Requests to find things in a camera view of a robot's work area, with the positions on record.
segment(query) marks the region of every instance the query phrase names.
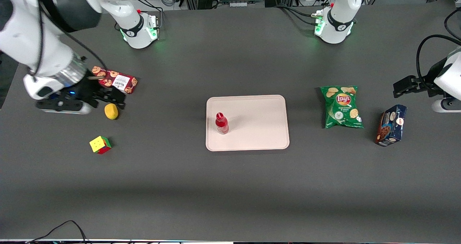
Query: lay's logo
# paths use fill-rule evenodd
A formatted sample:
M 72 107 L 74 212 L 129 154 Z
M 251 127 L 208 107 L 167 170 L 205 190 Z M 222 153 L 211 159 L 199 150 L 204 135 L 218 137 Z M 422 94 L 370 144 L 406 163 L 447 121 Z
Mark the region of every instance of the lay's logo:
M 345 93 L 340 93 L 338 95 L 336 95 L 336 101 L 342 105 L 342 106 L 346 106 L 350 103 L 350 96 L 345 94 Z

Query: red cookie box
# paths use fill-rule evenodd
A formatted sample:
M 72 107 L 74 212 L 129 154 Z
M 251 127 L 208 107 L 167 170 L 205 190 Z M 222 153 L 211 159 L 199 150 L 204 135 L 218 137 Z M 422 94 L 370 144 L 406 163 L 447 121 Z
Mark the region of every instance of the red cookie box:
M 104 76 L 105 78 L 99 79 L 99 84 L 104 87 L 113 86 L 118 90 L 132 94 L 138 84 L 138 80 L 132 75 L 115 72 L 113 70 L 104 70 L 100 67 L 94 66 L 91 72 L 95 76 Z

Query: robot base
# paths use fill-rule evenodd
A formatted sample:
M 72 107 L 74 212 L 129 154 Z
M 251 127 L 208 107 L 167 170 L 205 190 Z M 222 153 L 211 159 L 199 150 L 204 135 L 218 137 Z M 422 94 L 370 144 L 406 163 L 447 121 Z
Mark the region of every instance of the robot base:
M 318 10 L 315 16 L 316 17 L 316 27 L 314 29 L 314 35 L 319 36 L 324 42 L 330 44 L 338 44 L 344 41 L 344 39 L 350 34 L 352 22 L 349 27 L 344 25 L 343 31 L 337 31 L 335 27 L 328 21 L 325 16 L 328 16 L 328 12 L 331 10 L 331 7 L 326 7 L 325 9 Z
M 120 30 L 120 32 L 122 32 L 123 39 L 135 49 L 143 49 L 150 45 L 154 40 L 158 39 L 157 17 L 150 16 L 146 13 L 140 13 L 140 16 L 144 19 L 144 25 L 135 37 L 130 37 L 128 34 L 125 34 L 122 30 Z
M 461 112 L 461 101 L 452 97 L 443 98 L 435 101 L 432 104 L 432 109 L 440 113 Z

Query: rubik's cube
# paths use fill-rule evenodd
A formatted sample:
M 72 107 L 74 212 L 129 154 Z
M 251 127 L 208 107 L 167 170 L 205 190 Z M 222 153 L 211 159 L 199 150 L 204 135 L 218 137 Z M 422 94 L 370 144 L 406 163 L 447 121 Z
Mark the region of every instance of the rubik's cube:
M 90 141 L 89 145 L 91 146 L 93 152 L 98 154 L 104 154 L 112 148 L 109 140 L 103 136 L 99 136 L 96 139 Z

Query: potato chip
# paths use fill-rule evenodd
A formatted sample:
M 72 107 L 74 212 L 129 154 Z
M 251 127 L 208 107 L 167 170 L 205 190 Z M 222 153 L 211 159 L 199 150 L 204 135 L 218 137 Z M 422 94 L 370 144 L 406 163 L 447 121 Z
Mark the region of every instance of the potato chip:
M 352 119 L 355 119 L 355 118 L 357 118 L 357 116 L 359 116 L 359 110 L 358 109 L 352 109 L 352 110 L 350 110 L 349 114 L 350 114 L 350 117 Z

